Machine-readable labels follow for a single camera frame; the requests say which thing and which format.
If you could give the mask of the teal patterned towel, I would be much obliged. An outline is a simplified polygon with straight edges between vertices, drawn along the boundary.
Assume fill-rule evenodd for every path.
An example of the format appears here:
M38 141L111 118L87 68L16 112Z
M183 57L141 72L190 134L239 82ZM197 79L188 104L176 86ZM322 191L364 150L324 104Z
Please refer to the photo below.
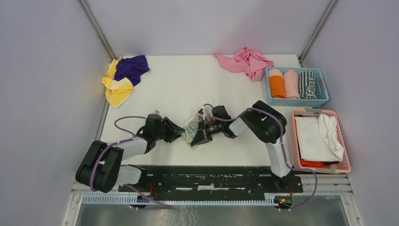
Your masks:
M192 141L199 130L199 124L201 122L203 122L203 117L194 116L183 125L183 129L185 129L185 132L182 134L182 138L193 150L198 147L198 145L192 146Z

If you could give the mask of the green white striped towel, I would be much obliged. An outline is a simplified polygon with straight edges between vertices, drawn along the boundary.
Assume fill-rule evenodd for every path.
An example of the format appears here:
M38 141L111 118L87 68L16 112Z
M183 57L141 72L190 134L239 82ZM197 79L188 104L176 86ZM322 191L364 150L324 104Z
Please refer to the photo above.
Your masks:
M316 80L311 71L299 74L298 92L301 99L316 99Z

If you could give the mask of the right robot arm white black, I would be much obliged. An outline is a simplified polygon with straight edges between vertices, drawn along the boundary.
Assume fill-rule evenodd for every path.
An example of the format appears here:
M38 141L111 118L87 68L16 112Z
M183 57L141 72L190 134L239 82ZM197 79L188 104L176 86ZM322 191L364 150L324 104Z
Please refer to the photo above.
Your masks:
M214 134L222 133L225 137L234 139L250 130L266 145L271 160L271 172L275 176L271 180L273 189L284 192L291 185L289 176L293 175L283 147L286 125L287 120L280 112L258 100L236 118L232 118L223 105L210 107L209 113L203 107L197 117L185 126L191 147L211 142Z

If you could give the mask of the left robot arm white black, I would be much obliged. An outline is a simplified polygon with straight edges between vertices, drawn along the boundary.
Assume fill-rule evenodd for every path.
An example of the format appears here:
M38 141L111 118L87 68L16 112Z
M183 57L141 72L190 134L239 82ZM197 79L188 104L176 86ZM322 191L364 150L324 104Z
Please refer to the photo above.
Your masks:
M121 120L116 119L114 126L130 137L112 143L93 141L76 171L76 182L90 187L93 192L111 191L117 184L123 160L150 152L160 140L172 143L185 132L168 117L156 113L145 117L145 124L136 133L118 126Z

